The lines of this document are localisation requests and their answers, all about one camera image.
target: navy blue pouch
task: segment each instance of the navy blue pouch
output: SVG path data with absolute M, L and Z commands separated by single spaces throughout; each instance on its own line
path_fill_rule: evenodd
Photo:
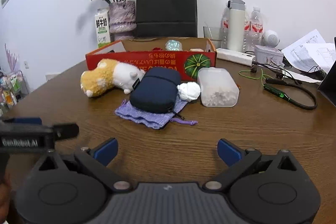
M 176 87 L 180 84 L 181 76 L 178 71 L 162 67 L 151 68 L 134 87 L 129 97 L 130 103 L 151 113 L 172 112 L 177 96 Z

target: wooden table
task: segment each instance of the wooden table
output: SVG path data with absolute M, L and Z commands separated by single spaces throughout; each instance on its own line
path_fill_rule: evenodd
M 241 148 L 255 147 L 275 154 L 281 148 L 293 152 L 317 186 L 322 204 L 314 223 L 336 223 L 336 109 L 315 85 L 308 87 L 318 108 L 302 110 L 263 90 L 260 80 L 238 75 L 246 66 L 217 60 L 241 86 L 239 100 L 232 108 L 208 108 L 200 101 L 189 103 L 181 112 L 198 125 L 169 123 L 153 130 L 123 120 L 114 114 L 124 95 L 114 89 L 99 98 L 87 98 L 80 90 L 80 76 L 87 69 L 82 62 L 50 80 L 28 95 L 8 116 L 41 117 L 44 124 L 76 122 L 77 139 L 59 142 L 57 150 L 70 153 L 81 146 L 95 147 L 107 138 L 119 142 L 118 156 L 109 165 L 134 183 L 138 181 L 199 181 L 203 184 L 226 165 L 219 159 L 216 144 L 226 138 Z M 312 103 L 293 88 L 283 88 L 292 98 Z M 13 155 L 8 169 L 14 186 L 21 183 L 36 160 L 32 155 Z

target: plush toy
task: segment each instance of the plush toy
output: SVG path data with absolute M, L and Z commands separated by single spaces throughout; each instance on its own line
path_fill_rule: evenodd
M 88 97 L 102 95 L 117 86 L 129 94 L 134 82 L 142 80 L 145 72 L 136 66 L 113 59 L 103 59 L 94 70 L 87 70 L 81 76 L 81 89 Z

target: black paper bag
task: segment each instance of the black paper bag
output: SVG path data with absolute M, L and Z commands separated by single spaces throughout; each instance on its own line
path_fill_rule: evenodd
M 137 37 L 197 37 L 197 0 L 136 0 Z

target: milk carton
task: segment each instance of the milk carton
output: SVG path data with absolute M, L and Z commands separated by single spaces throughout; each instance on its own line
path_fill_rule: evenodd
M 98 48 L 107 45 L 111 42 L 110 27 L 109 27 L 109 10 L 99 9 L 94 16 L 96 23 L 96 34 L 98 41 Z

